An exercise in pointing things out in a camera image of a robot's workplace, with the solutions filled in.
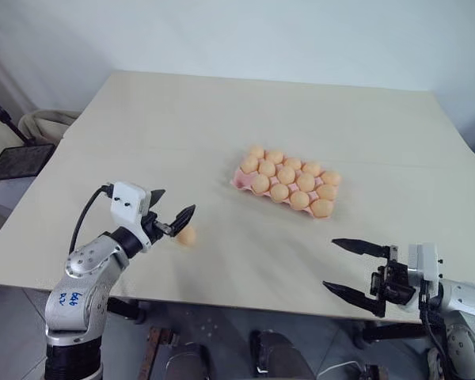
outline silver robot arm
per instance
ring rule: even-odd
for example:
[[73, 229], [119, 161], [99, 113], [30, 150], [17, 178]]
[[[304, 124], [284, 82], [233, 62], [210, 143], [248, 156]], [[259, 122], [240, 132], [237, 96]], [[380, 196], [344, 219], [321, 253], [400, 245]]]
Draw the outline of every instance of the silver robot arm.
[[147, 192], [124, 182], [103, 189], [112, 198], [111, 212], [118, 228], [67, 257], [63, 278], [46, 305], [46, 380], [102, 378], [100, 346], [109, 292], [136, 253], [146, 252], [164, 234], [176, 236], [195, 210], [195, 205], [185, 208], [172, 224], [166, 225], [150, 211], [163, 190]]
[[[387, 260], [372, 276], [370, 292], [375, 298], [345, 285], [324, 282], [332, 293], [378, 317], [385, 316], [386, 302], [419, 311], [426, 333], [439, 349], [446, 378], [475, 379], [475, 284], [444, 279], [439, 273], [443, 261], [438, 259], [434, 244], [410, 245], [406, 265], [397, 262], [397, 247], [393, 245], [355, 239], [332, 242], [350, 252]], [[443, 327], [446, 343], [436, 339], [431, 325]]]

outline gray floor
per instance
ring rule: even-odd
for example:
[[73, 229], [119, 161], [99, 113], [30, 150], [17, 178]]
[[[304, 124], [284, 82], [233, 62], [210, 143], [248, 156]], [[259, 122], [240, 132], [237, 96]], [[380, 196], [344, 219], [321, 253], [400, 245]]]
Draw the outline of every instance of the gray floor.
[[[0, 379], [39, 380], [44, 370], [44, 305], [40, 291], [0, 287]], [[352, 344], [351, 321], [335, 321], [289, 313], [239, 310], [167, 302], [149, 302], [149, 317], [134, 325], [110, 314], [103, 337], [104, 378], [137, 377], [151, 325], [174, 328], [180, 342], [205, 344], [211, 353], [214, 378], [249, 378], [248, 335], [254, 329], [272, 329], [286, 335], [317, 373], [348, 360], [380, 364], [389, 378], [428, 378], [422, 340], [389, 341], [358, 350]], [[357, 379], [353, 366], [338, 368], [320, 379]]]

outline table surface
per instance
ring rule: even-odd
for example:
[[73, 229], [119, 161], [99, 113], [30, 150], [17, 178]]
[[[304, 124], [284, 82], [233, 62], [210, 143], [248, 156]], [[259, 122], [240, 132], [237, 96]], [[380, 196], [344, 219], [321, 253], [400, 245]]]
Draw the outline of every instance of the table surface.
[[[248, 146], [280, 148], [339, 171], [329, 219], [240, 192], [230, 179]], [[108, 181], [165, 188], [173, 220], [195, 203], [196, 247], [164, 238], [137, 255], [112, 294], [372, 318], [322, 280], [368, 292], [382, 260], [333, 238], [434, 241], [447, 278], [475, 282], [475, 155], [430, 93], [171, 74], [113, 74], [0, 232], [0, 283], [51, 289], [74, 224]], [[113, 230], [98, 199], [79, 244]], [[389, 305], [386, 319], [416, 321]]]

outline metal stand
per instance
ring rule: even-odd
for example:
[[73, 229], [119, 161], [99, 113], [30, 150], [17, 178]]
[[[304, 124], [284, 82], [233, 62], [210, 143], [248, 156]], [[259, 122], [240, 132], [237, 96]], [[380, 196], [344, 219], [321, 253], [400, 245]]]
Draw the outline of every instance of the metal stand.
[[[433, 333], [441, 333], [443, 327], [434, 325], [431, 327]], [[364, 329], [355, 331], [353, 340], [357, 348], [365, 348], [366, 346], [379, 340], [388, 339], [416, 339], [425, 337], [426, 330], [422, 325], [414, 323], [395, 323], [392, 325], [367, 325]]]
[[146, 311], [140, 309], [136, 304], [130, 304], [114, 297], [108, 299], [108, 312], [118, 314], [125, 319], [131, 319], [137, 325], [146, 319]]
[[148, 334], [146, 352], [144, 359], [142, 360], [141, 370], [137, 379], [149, 380], [150, 378], [155, 378], [154, 376], [151, 376], [151, 373], [154, 368], [155, 359], [157, 358], [158, 352], [161, 351], [162, 346], [170, 350], [170, 348], [177, 345], [178, 339], [179, 336], [176, 335], [171, 329], [161, 329], [151, 326], [150, 333]]
[[4, 123], [9, 129], [16, 134], [17, 137], [19, 137], [23, 143], [25, 143], [26, 146], [34, 146], [36, 145], [35, 139], [28, 139], [17, 127], [14, 125], [14, 123], [11, 120], [11, 117], [9, 113], [2, 108], [0, 105], [0, 121]]

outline orange ball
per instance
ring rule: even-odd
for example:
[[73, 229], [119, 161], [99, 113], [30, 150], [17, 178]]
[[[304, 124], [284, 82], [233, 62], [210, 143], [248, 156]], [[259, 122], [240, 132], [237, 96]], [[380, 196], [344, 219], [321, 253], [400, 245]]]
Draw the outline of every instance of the orange ball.
[[282, 202], [288, 198], [288, 187], [284, 184], [274, 184], [271, 188], [271, 199], [274, 202]]
[[334, 203], [326, 199], [318, 199], [310, 205], [315, 218], [327, 218], [334, 209]]
[[267, 190], [269, 190], [269, 186], [271, 186], [271, 182], [269, 178], [266, 177], [264, 174], [259, 174], [252, 181], [252, 190], [255, 194], [263, 194]]
[[303, 208], [307, 208], [310, 204], [310, 197], [305, 192], [294, 192], [292, 193], [291, 197], [291, 207], [294, 210], [302, 210]]
[[302, 167], [302, 171], [304, 173], [309, 173], [314, 177], [318, 177], [320, 176], [322, 169], [320, 165], [318, 164], [318, 162], [312, 161], [312, 162], [307, 162], [306, 164], [304, 164], [304, 166]]
[[290, 166], [293, 170], [300, 170], [301, 169], [301, 160], [296, 157], [290, 157], [285, 160], [283, 163], [285, 166]]
[[181, 232], [176, 236], [178, 243], [186, 245], [187, 247], [193, 247], [197, 241], [196, 231], [192, 226], [186, 226]]
[[266, 160], [275, 165], [281, 164], [283, 162], [283, 152], [280, 150], [270, 150], [266, 152]]
[[295, 183], [302, 192], [311, 192], [315, 188], [315, 177], [309, 173], [303, 173], [298, 177]]
[[249, 155], [247, 158], [245, 158], [240, 166], [244, 174], [250, 174], [251, 172], [255, 172], [258, 167], [259, 159], [252, 155]]
[[323, 200], [335, 200], [338, 194], [337, 187], [331, 184], [321, 184], [315, 191]]
[[270, 161], [262, 161], [259, 165], [259, 173], [273, 177], [276, 174], [276, 166]]
[[332, 170], [327, 170], [323, 172], [321, 175], [321, 179], [324, 181], [325, 184], [332, 184], [337, 186], [341, 182], [341, 175], [338, 172], [334, 172]]
[[295, 180], [295, 171], [290, 166], [284, 166], [278, 172], [278, 181], [282, 184], [291, 184]]
[[264, 158], [264, 148], [260, 145], [254, 145], [250, 148], [249, 155], [257, 158]]

